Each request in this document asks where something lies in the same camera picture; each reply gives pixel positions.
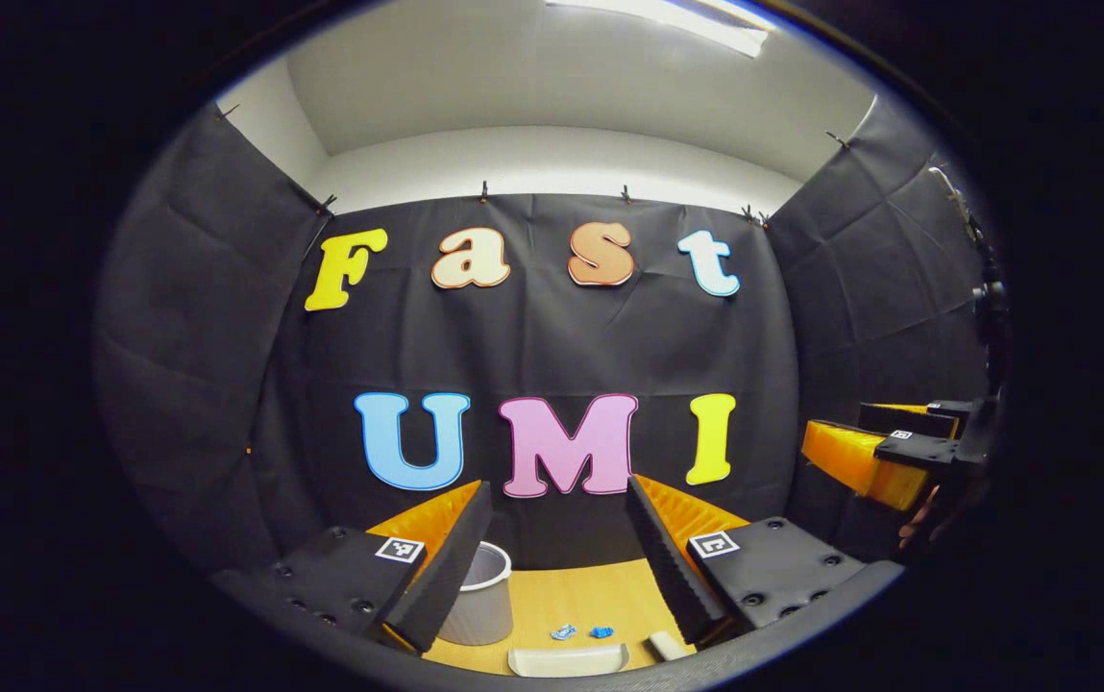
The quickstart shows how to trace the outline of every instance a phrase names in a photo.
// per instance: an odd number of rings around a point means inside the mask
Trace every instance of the letter m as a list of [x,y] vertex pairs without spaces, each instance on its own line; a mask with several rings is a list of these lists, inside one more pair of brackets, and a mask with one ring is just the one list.
[[510,398],[500,405],[500,415],[513,429],[513,479],[505,483],[511,498],[546,494],[548,483],[539,479],[538,466],[560,492],[573,490],[590,461],[590,478],[582,490],[591,494],[625,492],[629,465],[629,424],[636,397],[604,394],[586,408],[573,437],[560,424],[555,412],[542,398]]

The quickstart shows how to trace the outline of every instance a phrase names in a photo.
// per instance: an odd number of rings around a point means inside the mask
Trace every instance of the white ceiling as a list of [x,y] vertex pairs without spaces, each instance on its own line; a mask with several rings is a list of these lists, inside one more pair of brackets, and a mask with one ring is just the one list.
[[774,32],[751,58],[675,26],[544,0],[394,0],[295,49],[296,95],[328,153],[464,128],[660,137],[807,180],[872,92]]

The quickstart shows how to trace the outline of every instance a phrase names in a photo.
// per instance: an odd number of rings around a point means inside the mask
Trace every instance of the foam letter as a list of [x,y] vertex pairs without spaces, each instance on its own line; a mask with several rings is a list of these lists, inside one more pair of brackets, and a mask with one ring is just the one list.
[[[470,244],[470,248],[459,249]],[[490,227],[467,227],[450,233],[440,241],[440,253],[447,253],[433,264],[433,284],[440,288],[496,286],[508,279],[505,264],[505,236]]]
[[569,276],[580,286],[618,286],[633,276],[633,255],[627,245],[633,234],[618,223],[582,224],[569,236],[574,257],[569,258]]
[[731,475],[726,460],[726,424],[735,411],[735,397],[730,394],[705,394],[688,404],[697,416],[697,460],[688,469],[688,486],[714,482]]
[[543,461],[548,477],[560,492],[573,490],[582,468],[590,460],[590,478],[582,489],[591,494],[625,492],[629,465],[629,420],[636,398],[627,394],[604,394],[595,398],[582,416],[577,434],[560,425],[555,412],[542,398],[510,398],[500,405],[500,415],[513,428],[513,479],[505,483],[509,498],[538,498],[548,483],[539,480]]
[[714,234],[709,231],[698,231],[676,245],[680,253],[688,253],[693,262],[693,275],[697,284],[705,294],[732,295],[740,289],[740,279],[722,273],[722,259],[730,257],[731,246],[726,242],[714,242]]
[[[317,286],[305,301],[305,310],[332,310],[346,305],[348,294],[342,290],[342,277],[351,286],[363,279],[368,268],[368,251],[380,253],[389,245],[384,228],[339,235],[322,242],[322,267],[317,273]],[[351,249],[360,248],[352,253]]]
[[401,394],[368,393],[354,398],[363,417],[363,456],[376,478],[402,490],[440,490],[463,476],[463,412],[470,398],[463,394],[428,394],[425,411],[433,414],[436,460],[427,467],[407,464],[402,456],[397,417],[406,411]]

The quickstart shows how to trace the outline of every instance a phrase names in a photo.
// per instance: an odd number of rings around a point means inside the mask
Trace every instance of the small blue object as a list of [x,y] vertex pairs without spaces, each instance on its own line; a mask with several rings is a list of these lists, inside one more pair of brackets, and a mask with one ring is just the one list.
[[576,634],[577,634],[577,628],[576,627],[571,626],[571,625],[566,625],[566,626],[561,627],[560,629],[553,631],[552,632],[552,639],[555,639],[558,641],[564,641],[565,639],[569,639],[571,636],[576,635]]

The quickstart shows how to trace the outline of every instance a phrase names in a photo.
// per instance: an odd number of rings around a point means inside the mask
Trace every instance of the ceiling light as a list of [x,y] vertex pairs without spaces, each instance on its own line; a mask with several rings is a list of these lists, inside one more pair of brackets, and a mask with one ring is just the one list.
[[735,4],[725,3],[723,0],[700,1],[703,4],[709,4],[710,8],[728,12],[733,18],[743,19],[752,23],[753,28],[723,25],[712,19],[702,18],[696,12],[679,8],[677,4],[666,3],[665,0],[546,0],[546,3],[567,4],[574,8],[605,10],[631,14],[636,18],[652,19],[652,21],[696,33],[701,39],[709,39],[714,43],[726,45],[728,49],[744,53],[745,56],[755,57],[761,53],[761,44],[769,33],[755,26],[769,26],[769,23],[758,18],[757,14],[736,8]]

